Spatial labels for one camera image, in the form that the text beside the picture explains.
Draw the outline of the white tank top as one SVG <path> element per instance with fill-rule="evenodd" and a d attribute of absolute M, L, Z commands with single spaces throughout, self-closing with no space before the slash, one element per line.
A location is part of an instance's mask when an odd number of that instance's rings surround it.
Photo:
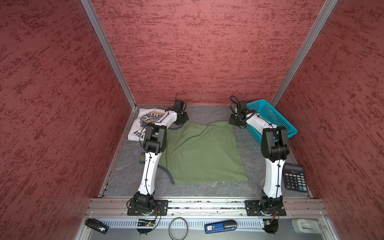
<path fill-rule="evenodd" d="M 139 142 L 144 139 L 146 125 L 153 123 L 169 128 L 177 120 L 177 113 L 157 108 L 140 109 L 128 134 L 129 141 Z"/>

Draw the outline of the green tank top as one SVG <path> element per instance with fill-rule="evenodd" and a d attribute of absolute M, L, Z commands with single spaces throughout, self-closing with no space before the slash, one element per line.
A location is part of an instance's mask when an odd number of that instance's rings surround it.
<path fill-rule="evenodd" d="M 247 181 L 232 125 L 215 122 L 207 126 L 185 123 L 167 131 L 167 145 L 158 166 L 173 184 L 205 184 Z"/>

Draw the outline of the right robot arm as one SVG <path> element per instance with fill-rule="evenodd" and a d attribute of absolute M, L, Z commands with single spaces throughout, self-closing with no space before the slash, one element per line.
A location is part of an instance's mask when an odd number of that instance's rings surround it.
<path fill-rule="evenodd" d="M 279 212 L 283 208 L 283 167 L 290 153 L 287 129 L 270 123 L 255 111 L 232 113 L 230 124 L 252 126 L 262 135 L 261 152 L 266 161 L 266 178 L 258 210 L 265 216 Z"/>

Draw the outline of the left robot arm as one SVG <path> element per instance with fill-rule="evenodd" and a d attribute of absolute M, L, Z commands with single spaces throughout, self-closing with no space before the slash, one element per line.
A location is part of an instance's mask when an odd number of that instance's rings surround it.
<path fill-rule="evenodd" d="M 188 120 L 188 115 L 184 110 L 172 107 L 165 111 L 160 119 L 147 119 L 143 127 L 144 138 L 139 139 L 141 147 L 145 151 L 145 166 L 142 180 L 138 191 L 132 200 L 132 209 L 138 213 L 148 216 L 156 212 L 155 208 L 155 178 L 158 163 L 167 145 L 168 128 L 175 124 L 184 124 Z"/>

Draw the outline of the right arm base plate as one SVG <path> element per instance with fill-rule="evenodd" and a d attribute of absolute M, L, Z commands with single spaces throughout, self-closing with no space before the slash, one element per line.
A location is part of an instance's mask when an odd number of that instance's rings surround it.
<path fill-rule="evenodd" d="M 277 201 L 261 201 L 260 200 L 247 200 L 245 201 L 245 210 L 247 216 L 253 217 L 285 217 L 287 215 L 283 202 Z"/>

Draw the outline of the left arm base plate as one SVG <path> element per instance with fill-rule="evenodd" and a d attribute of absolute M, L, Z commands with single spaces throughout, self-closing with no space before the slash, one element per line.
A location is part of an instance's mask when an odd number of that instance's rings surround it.
<path fill-rule="evenodd" d="M 150 200 L 149 208 L 145 208 L 131 200 L 128 205 L 128 216 L 165 216 L 168 212 L 169 201 L 167 200 Z"/>

